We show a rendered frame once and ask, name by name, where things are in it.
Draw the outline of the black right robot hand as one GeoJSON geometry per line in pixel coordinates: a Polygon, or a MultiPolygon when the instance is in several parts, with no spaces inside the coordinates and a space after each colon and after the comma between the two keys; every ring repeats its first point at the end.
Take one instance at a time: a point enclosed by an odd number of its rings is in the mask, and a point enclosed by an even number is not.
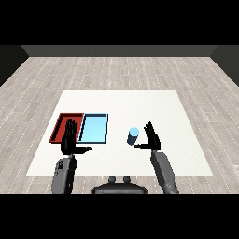
{"type": "Polygon", "coordinates": [[[146,144],[134,145],[134,147],[140,148],[140,149],[160,150],[161,149],[160,138],[155,133],[153,125],[150,121],[144,126],[144,130],[145,130],[148,142],[146,144]]]}

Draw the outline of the shallow red box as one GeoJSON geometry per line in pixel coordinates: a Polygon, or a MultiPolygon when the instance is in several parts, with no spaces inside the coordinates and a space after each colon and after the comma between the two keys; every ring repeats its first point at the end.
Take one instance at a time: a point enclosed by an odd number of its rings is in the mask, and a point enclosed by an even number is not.
{"type": "Polygon", "coordinates": [[[83,117],[83,113],[61,113],[56,121],[49,142],[51,144],[60,144],[62,142],[62,138],[65,133],[65,125],[69,119],[73,120],[77,124],[76,142],[78,142],[83,117]]]}

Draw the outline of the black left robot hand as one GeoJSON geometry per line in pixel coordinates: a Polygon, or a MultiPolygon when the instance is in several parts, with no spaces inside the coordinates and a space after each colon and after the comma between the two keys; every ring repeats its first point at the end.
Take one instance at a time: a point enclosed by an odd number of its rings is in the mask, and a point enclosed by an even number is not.
{"type": "Polygon", "coordinates": [[[76,146],[77,123],[69,119],[65,124],[65,132],[61,142],[61,152],[63,155],[84,154],[92,150],[92,147],[76,146]]]}

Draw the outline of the shallow light blue box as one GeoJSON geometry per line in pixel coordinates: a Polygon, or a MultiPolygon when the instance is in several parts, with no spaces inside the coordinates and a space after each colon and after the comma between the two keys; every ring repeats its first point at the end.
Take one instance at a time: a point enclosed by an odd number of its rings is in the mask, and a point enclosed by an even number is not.
{"type": "Polygon", "coordinates": [[[86,113],[78,133],[79,144],[105,144],[108,115],[106,113],[86,113]]]}

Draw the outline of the small blue can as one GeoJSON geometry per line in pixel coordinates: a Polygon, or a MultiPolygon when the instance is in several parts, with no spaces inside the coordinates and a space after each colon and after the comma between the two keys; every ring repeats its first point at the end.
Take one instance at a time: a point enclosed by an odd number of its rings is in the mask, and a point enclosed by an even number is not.
{"type": "Polygon", "coordinates": [[[132,127],[128,133],[127,143],[132,146],[136,142],[138,135],[139,130],[135,127],[132,127]]]}

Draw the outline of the dark grey robot body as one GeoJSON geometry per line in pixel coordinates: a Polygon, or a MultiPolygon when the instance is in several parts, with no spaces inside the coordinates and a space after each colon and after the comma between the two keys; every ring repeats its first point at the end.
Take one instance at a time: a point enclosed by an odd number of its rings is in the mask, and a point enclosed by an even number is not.
{"type": "Polygon", "coordinates": [[[133,184],[129,176],[124,176],[122,183],[117,183],[116,177],[110,176],[106,184],[94,187],[91,194],[148,194],[148,191],[133,184]]]}

